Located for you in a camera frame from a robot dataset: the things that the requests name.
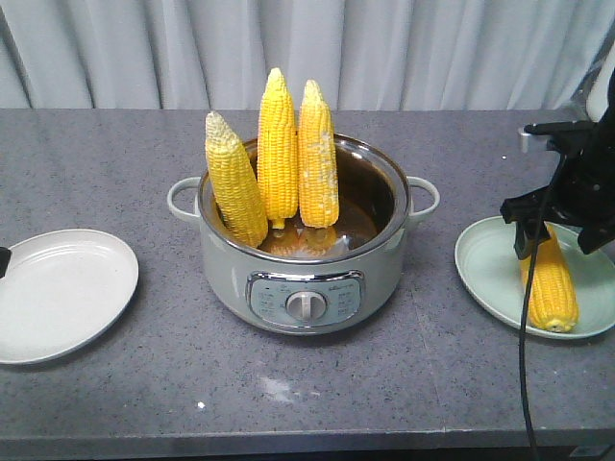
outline corn cob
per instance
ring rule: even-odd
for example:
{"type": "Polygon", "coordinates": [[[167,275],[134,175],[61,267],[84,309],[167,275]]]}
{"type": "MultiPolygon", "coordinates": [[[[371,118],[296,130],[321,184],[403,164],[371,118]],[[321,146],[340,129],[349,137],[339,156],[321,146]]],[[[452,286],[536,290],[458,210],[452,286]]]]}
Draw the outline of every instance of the corn cob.
{"type": "MultiPolygon", "coordinates": [[[[547,228],[551,238],[538,247],[528,316],[536,328],[564,333],[578,321],[577,295],[555,229],[551,225],[547,228]]],[[[529,260],[527,257],[520,261],[524,287],[528,282],[529,260]]]]}
{"type": "Polygon", "coordinates": [[[273,229],[299,205],[297,129],[292,97],[279,68],[269,73],[258,118],[258,188],[273,229]]]}
{"type": "Polygon", "coordinates": [[[306,226],[326,228],[339,216],[331,110],[318,83],[306,82],[299,114],[299,209],[306,226]]]}
{"type": "Polygon", "coordinates": [[[205,130],[209,179],[223,221],[237,240],[257,247],[267,235],[268,225],[245,147],[215,111],[207,115],[205,130]]]}

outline control panel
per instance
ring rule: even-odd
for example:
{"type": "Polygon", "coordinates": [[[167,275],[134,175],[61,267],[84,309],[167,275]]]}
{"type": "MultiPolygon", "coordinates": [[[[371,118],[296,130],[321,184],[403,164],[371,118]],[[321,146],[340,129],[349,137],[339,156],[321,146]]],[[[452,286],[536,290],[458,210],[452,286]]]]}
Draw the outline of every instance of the control panel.
{"type": "Polygon", "coordinates": [[[265,322],[313,328],[337,324],[355,315],[363,291],[360,271],[325,276],[256,272],[248,279],[246,298],[250,309],[265,322]]]}

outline white stain on countertop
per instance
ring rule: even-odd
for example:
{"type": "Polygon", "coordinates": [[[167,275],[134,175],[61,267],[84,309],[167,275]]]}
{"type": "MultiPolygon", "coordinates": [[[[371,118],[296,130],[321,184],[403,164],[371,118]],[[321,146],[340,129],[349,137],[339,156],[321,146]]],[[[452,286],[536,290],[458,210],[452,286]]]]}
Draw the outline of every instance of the white stain on countertop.
{"type": "Polygon", "coordinates": [[[262,376],[260,383],[262,384],[265,396],[269,399],[284,403],[294,402],[290,395],[290,385],[287,382],[262,376]]]}

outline robotic arm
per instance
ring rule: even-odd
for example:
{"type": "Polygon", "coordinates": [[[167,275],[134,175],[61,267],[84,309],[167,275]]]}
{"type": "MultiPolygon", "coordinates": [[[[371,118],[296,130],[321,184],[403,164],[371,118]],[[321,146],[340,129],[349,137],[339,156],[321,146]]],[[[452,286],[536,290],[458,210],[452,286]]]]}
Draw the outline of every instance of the robotic arm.
{"type": "Polygon", "coordinates": [[[527,125],[530,135],[547,135],[547,150],[558,152],[561,163],[548,186],[516,198],[505,199],[500,213],[515,222],[515,252],[529,256],[535,243],[549,238],[544,220],[581,228],[578,245],[586,254],[615,239],[615,72],[608,85],[608,108],[598,123],[590,121],[527,125]],[[536,228],[539,238],[533,241],[536,228]]]}

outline pot rim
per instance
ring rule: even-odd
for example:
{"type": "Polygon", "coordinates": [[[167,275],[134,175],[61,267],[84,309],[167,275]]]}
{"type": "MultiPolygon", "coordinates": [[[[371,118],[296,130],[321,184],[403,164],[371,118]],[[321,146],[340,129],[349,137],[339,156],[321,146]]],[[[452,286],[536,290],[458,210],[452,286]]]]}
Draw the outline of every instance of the pot rim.
{"type": "MultiPolygon", "coordinates": [[[[386,223],[386,226],[384,226],[384,228],[370,241],[350,250],[344,255],[337,255],[325,258],[301,258],[272,255],[270,253],[264,252],[263,250],[259,250],[257,248],[253,248],[248,245],[237,242],[233,240],[233,238],[229,235],[217,213],[215,213],[215,216],[212,217],[212,219],[215,220],[216,223],[212,223],[209,219],[209,215],[214,213],[205,212],[205,187],[207,186],[209,179],[209,171],[207,170],[203,174],[199,182],[199,187],[197,189],[197,203],[195,204],[198,207],[198,213],[201,217],[202,224],[207,225],[209,230],[212,231],[224,243],[230,245],[231,247],[239,250],[246,255],[284,264],[317,265],[345,261],[356,256],[365,255],[366,253],[369,253],[372,250],[377,249],[379,246],[385,244],[400,228],[405,225],[406,218],[409,214],[409,211],[411,210],[412,199],[410,195],[410,187],[406,180],[406,174],[403,172],[402,168],[397,164],[397,162],[395,162],[391,157],[364,141],[340,133],[334,133],[333,139],[335,142],[336,149],[338,146],[346,148],[355,146],[356,149],[351,151],[351,155],[353,155],[353,157],[358,156],[358,158],[364,159],[365,155],[371,156],[371,158],[373,158],[375,161],[372,161],[370,159],[370,163],[384,174],[389,185],[392,183],[393,185],[398,186],[397,191],[391,190],[394,198],[393,214],[391,218],[386,223]]],[[[246,150],[249,151],[251,149],[255,149],[257,143],[258,139],[253,138],[248,141],[245,141],[243,144],[246,147],[246,150]]]]}

